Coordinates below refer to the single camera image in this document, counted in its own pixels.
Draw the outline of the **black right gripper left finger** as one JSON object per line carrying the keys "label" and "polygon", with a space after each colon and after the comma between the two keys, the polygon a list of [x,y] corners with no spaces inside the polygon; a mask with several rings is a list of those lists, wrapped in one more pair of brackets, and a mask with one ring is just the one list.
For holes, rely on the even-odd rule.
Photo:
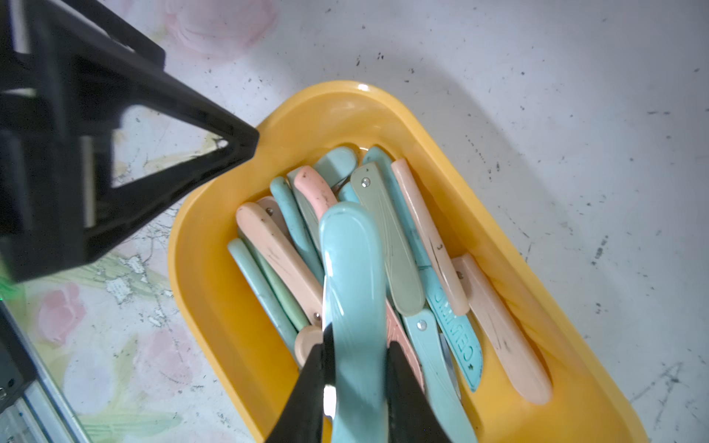
{"label": "black right gripper left finger", "polygon": [[324,420],[324,390],[335,384],[335,351],[332,326],[323,343],[315,344],[297,383],[266,442],[321,443]]}

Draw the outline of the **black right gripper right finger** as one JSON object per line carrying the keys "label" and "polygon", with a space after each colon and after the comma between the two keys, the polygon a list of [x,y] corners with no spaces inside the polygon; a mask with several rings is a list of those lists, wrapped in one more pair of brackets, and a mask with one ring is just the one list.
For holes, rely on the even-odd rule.
{"label": "black right gripper right finger", "polygon": [[435,417],[398,341],[387,350],[386,398],[389,441],[450,442]]}

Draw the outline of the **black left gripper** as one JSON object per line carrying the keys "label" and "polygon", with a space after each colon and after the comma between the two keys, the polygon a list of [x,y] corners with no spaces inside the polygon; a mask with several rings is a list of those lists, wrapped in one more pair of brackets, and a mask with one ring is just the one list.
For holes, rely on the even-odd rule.
{"label": "black left gripper", "polygon": [[[26,282],[99,260],[260,135],[165,72],[164,49],[98,1],[1,5],[1,264]],[[143,106],[214,134],[214,151],[113,184],[113,134]]]}

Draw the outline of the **yellow plastic storage tray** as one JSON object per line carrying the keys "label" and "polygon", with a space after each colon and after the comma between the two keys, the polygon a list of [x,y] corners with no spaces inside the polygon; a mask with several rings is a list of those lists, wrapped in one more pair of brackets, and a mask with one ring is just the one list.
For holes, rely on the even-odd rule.
{"label": "yellow plastic storage tray", "polygon": [[631,404],[414,115],[321,83],[193,191],[175,300],[256,441],[644,442]]}

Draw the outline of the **teal folding fruit knife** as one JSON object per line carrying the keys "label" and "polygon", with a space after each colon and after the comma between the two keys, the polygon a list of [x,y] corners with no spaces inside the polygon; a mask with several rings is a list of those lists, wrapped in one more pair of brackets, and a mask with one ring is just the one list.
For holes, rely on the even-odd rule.
{"label": "teal folding fruit knife", "polygon": [[325,266],[322,395],[334,442],[386,442],[386,282],[378,227],[357,203],[326,210],[319,222]]}

